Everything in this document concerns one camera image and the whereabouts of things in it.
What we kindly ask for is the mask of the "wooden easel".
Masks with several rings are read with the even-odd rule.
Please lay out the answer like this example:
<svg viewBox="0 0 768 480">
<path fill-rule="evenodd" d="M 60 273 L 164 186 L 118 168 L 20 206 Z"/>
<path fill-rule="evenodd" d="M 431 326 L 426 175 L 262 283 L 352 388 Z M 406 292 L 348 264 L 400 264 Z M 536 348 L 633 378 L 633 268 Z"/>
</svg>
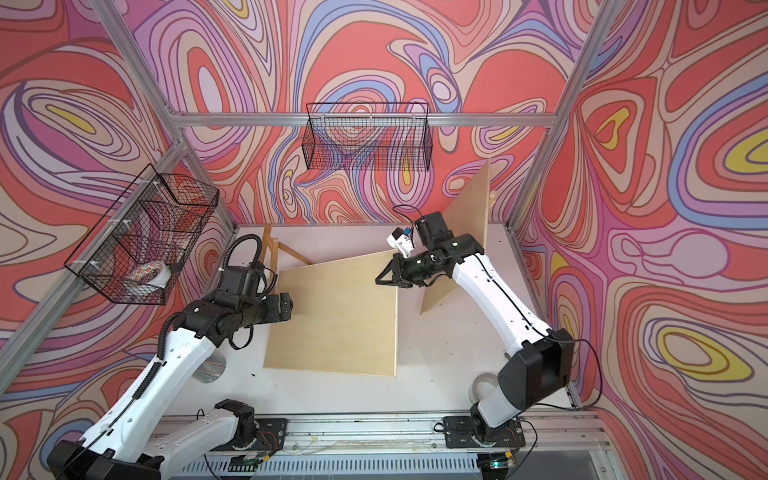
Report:
<svg viewBox="0 0 768 480">
<path fill-rule="evenodd" d="M 285 253 L 288 256 L 298 260 L 303 265 L 314 264 L 314 262 L 311 259 L 299 253 L 297 250 L 293 249 L 287 244 L 281 243 L 277 237 L 274 237 L 272 235 L 271 225 L 266 225 L 263 228 L 261 238 L 262 238 L 262 252 L 259 254 L 258 259 L 261 263 L 268 265 L 269 268 L 273 271 L 277 271 L 279 255 L 281 253 Z"/>
</svg>

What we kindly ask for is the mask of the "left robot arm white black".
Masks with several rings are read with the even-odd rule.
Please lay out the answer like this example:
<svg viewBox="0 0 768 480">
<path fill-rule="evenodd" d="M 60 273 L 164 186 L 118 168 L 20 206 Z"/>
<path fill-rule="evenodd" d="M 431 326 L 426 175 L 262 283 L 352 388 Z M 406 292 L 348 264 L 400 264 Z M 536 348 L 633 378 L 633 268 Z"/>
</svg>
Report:
<svg viewBox="0 0 768 480">
<path fill-rule="evenodd" d="M 267 455 L 282 447 L 264 430 L 252 406 L 233 399 L 160 440 L 151 435 L 187 381 L 217 349 L 234 341 L 240 330 L 288 321 L 293 303 L 276 290 L 277 261 L 265 264 L 257 234 L 235 240 L 225 255 L 241 244 L 256 246 L 245 266 L 225 261 L 216 288 L 168 317 L 158 336 L 152 361 L 117 402 L 76 441 L 60 440 L 47 464 L 57 479 L 170 479 L 192 461 L 229 446 L 248 451 L 264 444 Z"/>
</svg>

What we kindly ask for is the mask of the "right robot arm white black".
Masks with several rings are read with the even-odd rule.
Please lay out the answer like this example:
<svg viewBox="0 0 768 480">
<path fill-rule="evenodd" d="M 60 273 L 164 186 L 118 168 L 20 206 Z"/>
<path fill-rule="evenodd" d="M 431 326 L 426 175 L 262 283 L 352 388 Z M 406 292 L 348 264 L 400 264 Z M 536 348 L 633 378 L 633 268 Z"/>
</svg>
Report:
<svg viewBox="0 0 768 480">
<path fill-rule="evenodd" d="M 440 278 L 453 280 L 480 307 L 499 335 L 506 364 L 497 385 L 470 407 L 469 427 L 462 431 L 486 445 L 507 425 L 571 381 L 579 343 L 567 330 L 555 330 L 528 308 L 505 283 L 476 238 L 459 236 L 439 212 L 395 228 L 387 237 L 395 249 L 375 278 L 379 286 L 429 289 Z"/>
</svg>

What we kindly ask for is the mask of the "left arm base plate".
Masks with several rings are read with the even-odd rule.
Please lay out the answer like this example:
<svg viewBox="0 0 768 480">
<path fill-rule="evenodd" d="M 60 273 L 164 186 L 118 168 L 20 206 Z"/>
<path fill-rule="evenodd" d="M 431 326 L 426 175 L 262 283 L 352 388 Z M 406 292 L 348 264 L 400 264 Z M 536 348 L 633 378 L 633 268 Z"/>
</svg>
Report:
<svg viewBox="0 0 768 480">
<path fill-rule="evenodd" d="M 287 418 L 255 418 L 253 425 L 238 422 L 232 440 L 213 448 L 213 452 L 275 453 L 283 449 L 288 426 Z"/>
</svg>

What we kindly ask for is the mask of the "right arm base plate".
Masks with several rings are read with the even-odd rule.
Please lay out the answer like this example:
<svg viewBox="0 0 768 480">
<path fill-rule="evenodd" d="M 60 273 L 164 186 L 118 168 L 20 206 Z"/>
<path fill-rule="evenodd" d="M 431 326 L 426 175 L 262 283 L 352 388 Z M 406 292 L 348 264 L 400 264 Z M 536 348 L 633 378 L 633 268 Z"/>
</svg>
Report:
<svg viewBox="0 0 768 480">
<path fill-rule="evenodd" d="M 433 431 L 444 436 L 449 449 L 504 448 L 515 452 L 526 445 L 518 419 L 509 420 L 499 427 L 486 428 L 469 415 L 445 416 L 433 425 Z"/>
</svg>

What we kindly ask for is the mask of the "plywood board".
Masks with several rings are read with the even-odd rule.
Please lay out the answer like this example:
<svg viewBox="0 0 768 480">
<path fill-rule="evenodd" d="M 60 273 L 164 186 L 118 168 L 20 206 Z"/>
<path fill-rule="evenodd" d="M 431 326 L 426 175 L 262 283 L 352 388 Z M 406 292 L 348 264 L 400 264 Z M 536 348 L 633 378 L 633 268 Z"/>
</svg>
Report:
<svg viewBox="0 0 768 480">
<path fill-rule="evenodd" d="M 455 242 L 459 244 L 458 249 L 467 251 L 470 244 L 486 246 L 492 197 L 490 179 L 490 165 L 484 161 L 442 214 L 454 234 Z M 441 276 L 424 290 L 420 313 L 430 312 L 458 290 L 459 285 L 453 279 Z"/>
<path fill-rule="evenodd" d="M 270 327 L 263 367 L 394 377 L 398 290 L 375 278 L 394 253 L 384 251 L 281 272 L 292 317 Z"/>
</svg>

